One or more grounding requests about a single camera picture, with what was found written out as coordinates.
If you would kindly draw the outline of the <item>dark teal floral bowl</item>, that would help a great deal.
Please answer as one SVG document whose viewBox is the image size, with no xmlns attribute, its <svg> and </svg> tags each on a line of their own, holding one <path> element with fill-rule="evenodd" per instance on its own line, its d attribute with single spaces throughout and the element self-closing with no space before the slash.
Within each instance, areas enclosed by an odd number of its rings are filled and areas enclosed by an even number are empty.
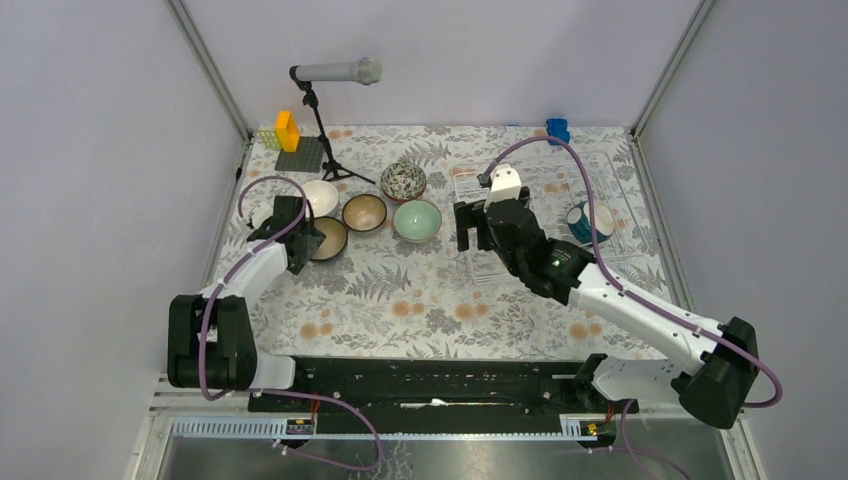
<svg viewBox="0 0 848 480">
<path fill-rule="evenodd" d="M 325 235 L 323 242 L 313 254 L 311 260 L 323 262 L 339 256 L 348 243 L 346 226 L 333 217 L 319 217 L 314 222 L 315 227 Z"/>
</svg>

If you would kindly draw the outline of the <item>plain white bowl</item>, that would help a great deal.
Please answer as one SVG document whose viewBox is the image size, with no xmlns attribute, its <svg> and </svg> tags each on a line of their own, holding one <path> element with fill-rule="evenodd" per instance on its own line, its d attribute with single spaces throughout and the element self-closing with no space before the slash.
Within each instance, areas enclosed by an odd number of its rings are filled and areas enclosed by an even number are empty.
<svg viewBox="0 0 848 480">
<path fill-rule="evenodd" d="M 339 192 L 335 185 L 324 180 L 304 183 L 302 189 L 315 217 L 334 216 L 339 206 Z"/>
</svg>

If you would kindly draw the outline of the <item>pale green ceramic bowl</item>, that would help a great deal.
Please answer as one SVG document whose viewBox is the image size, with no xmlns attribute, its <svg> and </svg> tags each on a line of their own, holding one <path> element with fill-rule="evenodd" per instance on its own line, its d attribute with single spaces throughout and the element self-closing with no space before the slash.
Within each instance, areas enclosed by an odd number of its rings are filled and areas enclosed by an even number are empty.
<svg viewBox="0 0 848 480">
<path fill-rule="evenodd" d="M 426 200 L 411 200 L 398 207 L 393 228 L 404 240 L 423 243 L 431 240 L 442 226 L 441 211 Z"/>
</svg>

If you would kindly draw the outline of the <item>teal white mug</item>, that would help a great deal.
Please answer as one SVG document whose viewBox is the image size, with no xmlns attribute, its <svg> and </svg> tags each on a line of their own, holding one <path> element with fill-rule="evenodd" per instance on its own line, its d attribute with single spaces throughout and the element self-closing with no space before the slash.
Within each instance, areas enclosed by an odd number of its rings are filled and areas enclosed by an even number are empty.
<svg viewBox="0 0 848 480">
<path fill-rule="evenodd" d="M 616 223 L 612 212 L 603 204 L 594 207 L 594 219 L 590 219 L 590 207 L 587 201 L 573 206 L 566 215 L 567 227 L 579 244 L 592 242 L 592 227 L 595 227 L 599 243 L 610 239 L 615 232 Z"/>
</svg>

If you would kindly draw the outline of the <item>white wire dish rack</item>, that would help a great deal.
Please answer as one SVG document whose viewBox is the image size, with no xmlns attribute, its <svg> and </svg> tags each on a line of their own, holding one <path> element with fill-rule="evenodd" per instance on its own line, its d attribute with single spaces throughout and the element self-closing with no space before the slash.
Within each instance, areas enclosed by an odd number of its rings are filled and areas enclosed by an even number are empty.
<svg viewBox="0 0 848 480">
<path fill-rule="evenodd" d="M 599 229 L 611 231 L 609 238 L 600 243 L 607 265 L 618 270 L 651 254 L 655 241 L 649 236 L 651 227 L 629 151 L 582 150 L 579 155 L 597 203 Z M 556 152 L 510 157 L 504 164 L 513 167 L 522 185 L 530 190 L 529 206 L 546 234 L 576 243 L 578 240 L 568 228 L 568 213 L 586 201 L 588 195 L 571 156 Z"/>
</svg>

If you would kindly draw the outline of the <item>black gold striped bowl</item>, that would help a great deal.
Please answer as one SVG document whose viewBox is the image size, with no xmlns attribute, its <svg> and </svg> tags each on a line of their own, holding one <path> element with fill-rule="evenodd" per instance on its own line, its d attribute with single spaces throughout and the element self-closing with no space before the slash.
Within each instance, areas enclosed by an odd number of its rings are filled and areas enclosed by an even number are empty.
<svg viewBox="0 0 848 480">
<path fill-rule="evenodd" d="M 385 202 L 373 194 L 351 197 L 342 209 L 342 221 L 349 230 L 359 233 L 379 229 L 388 216 Z"/>
</svg>

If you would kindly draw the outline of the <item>pink patterned bowl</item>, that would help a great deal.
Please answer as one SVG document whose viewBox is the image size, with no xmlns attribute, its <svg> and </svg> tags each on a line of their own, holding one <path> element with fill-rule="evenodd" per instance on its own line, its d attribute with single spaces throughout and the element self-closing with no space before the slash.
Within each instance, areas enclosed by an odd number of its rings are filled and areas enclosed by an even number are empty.
<svg viewBox="0 0 848 480">
<path fill-rule="evenodd" d="M 418 165 L 395 162 L 386 167 L 380 177 L 381 191 L 396 203 L 419 198 L 426 190 L 427 176 Z"/>
</svg>

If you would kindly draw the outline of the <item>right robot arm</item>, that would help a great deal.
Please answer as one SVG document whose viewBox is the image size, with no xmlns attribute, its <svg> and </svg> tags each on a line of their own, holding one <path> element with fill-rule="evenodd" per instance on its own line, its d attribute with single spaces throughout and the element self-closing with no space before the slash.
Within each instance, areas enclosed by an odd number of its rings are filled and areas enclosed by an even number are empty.
<svg viewBox="0 0 848 480">
<path fill-rule="evenodd" d="M 459 244 L 475 226 L 480 246 L 503 252 L 518 280 L 500 293 L 460 280 L 417 299 L 391 319 L 400 345 L 412 333 L 451 334 L 478 351 L 469 360 L 455 346 L 429 357 L 379 358 L 366 343 L 356 357 L 294 359 L 294 384 L 314 397 L 324 433 L 351 428 L 328 410 L 348 403 L 385 432 L 517 435 L 548 432 L 560 414 L 599 423 L 635 412 L 641 401 L 675 404 L 708 426 L 733 425 L 760 367 L 754 328 L 695 316 L 649 297 L 606 270 L 589 252 L 546 238 L 521 200 L 484 209 L 456 207 Z M 656 359 L 595 353 L 583 361 L 543 356 L 535 333 L 563 314 L 584 310 L 649 343 Z"/>
</svg>

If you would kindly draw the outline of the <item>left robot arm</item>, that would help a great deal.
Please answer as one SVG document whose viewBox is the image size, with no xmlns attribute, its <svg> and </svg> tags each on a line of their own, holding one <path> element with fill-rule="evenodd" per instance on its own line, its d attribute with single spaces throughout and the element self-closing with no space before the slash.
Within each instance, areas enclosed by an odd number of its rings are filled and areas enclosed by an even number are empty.
<svg viewBox="0 0 848 480">
<path fill-rule="evenodd" d="M 248 237 L 242 258 L 224 276 L 169 306 L 167 379 L 176 388 L 250 391 L 272 389 L 288 411 L 309 401 L 310 385 L 296 375 L 295 360 L 257 346 L 250 307 L 271 283 L 296 275 L 324 236 L 306 218 L 312 207 L 300 196 L 278 196 L 271 216 Z"/>
</svg>

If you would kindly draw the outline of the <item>black microphone tripod stand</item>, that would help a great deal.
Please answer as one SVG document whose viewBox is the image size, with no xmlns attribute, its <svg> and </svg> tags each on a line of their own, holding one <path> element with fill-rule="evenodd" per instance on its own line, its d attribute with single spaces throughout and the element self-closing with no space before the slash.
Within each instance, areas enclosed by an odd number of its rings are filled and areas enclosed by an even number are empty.
<svg viewBox="0 0 848 480">
<path fill-rule="evenodd" d="M 292 79 L 292 81 L 296 84 L 298 89 L 303 93 L 302 104 L 304 106 L 309 107 L 314 115 L 314 118 L 317 122 L 317 126 L 319 128 L 319 135 L 317 138 L 321 141 L 326 155 L 326 160 L 322 163 L 323 177 L 324 181 L 328 182 L 336 182 L 346 179 L 360 179 L 369 184 L 375 185 L 376 182 L 372 179 L 367 178 L 366 176 L 354 172 L 346 167 L 344 167 L 336 158 L 332 149 L 332 145 L 326 133 L 324 122 L 321 117 L 319 111 L 319 99 L 314 90 L 313 84 L 316 82 L 298 82 Z"/>
</svg>

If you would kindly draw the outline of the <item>pale green toy block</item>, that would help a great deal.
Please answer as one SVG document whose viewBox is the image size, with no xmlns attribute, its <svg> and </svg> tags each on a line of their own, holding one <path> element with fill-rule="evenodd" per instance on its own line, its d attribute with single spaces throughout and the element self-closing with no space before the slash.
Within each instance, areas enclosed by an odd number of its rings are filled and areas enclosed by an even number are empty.
<svg viewBox="0 0 848 480">
<path fill-rule="evenodd" d="M 260 128 L 257 130 L 257 136 L 261 140 L 266 149 L 281 150 L 282 144 L 279 140 L 277 132 L 274 128 Z"/>
</svg>

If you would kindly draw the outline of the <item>floral patterned table mat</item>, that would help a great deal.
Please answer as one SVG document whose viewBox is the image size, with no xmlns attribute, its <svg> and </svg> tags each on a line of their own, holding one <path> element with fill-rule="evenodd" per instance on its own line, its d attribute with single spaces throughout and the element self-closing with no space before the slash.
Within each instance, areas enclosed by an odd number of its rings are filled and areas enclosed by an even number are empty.
<svg viewBox="0 0 848 480">
<path fill-rule="evenodd" d="M 607 265 L 670 300 L 656 235 L 624 127 L 571 129 L 571 145 L 591 176 L 594 195 L 611 209 L 614 236 L 602 244 Z M 458 252 L 453 203 L 480 195 L 476 174 L 538 127 L 332 126 L 337 160 L 378 180 L 405 161 L 427 176 L 423 198 L 443 224 L 423 243 L 393 228 L 399 206 L 387 201 L 377 230 L 351 232 L 339 257 L 310 262 L 248 300 L 258 347 L 279 355 L 461 359 L 583 360 L 593 353 L 627 359 L 662 355 L 597 312 L 563 307 L 533 295 L 510 277 L 496 255 Z M 539 142 L 508 159 L 533 190 L 531 205 L 546 234 L 570 239 L 569 208 L 586 198 L 570 155 Z"/>
</svg>

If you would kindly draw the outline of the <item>yellow toy block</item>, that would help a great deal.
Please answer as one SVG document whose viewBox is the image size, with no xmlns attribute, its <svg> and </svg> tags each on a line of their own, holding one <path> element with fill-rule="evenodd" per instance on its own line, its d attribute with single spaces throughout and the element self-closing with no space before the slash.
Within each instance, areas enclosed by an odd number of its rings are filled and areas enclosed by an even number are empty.
<svg viewBox="0 0 848 480">
<path fill-rule="evenodd" d="M 297 151 L 301 135 L 291 111 L 281 110 L 278 112 L 274 123 L 274 131 L 282 151 L 286 153 Z"/>
</svg>

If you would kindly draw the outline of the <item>grey microphone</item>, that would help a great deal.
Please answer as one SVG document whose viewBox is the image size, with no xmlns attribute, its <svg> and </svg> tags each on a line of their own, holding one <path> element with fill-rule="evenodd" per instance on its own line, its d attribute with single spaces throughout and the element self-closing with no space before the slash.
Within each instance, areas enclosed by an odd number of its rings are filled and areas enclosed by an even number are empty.
<svg viewBox="0 0 848 480">
<path fill-rule="evenodd" d="M 290 76 L 298 82 L 353 82 L 372 85 L 382 80 L 383 65 L 379 60 L 363 57 L 347 63 L 292 66 Z"/>
</svg>

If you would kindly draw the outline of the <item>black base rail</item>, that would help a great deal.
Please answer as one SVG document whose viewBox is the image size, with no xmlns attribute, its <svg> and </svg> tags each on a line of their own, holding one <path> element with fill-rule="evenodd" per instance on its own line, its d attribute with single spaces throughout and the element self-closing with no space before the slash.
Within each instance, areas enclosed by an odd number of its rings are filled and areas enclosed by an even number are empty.
<svg viewBox="0 0 848 480">
<path fill-rule="evenodd" d="M 638 412 L 637 403 L 607 400 L 591 385 L 588 368 L 598 362 L 299 357 L 293 388 L 321 401 L 264 393 L 248 409 L 303 413 L 320 434 L 367 433 L 339 401 L 381 434 L 555 433 L 564 414 Z"/>
</svg>

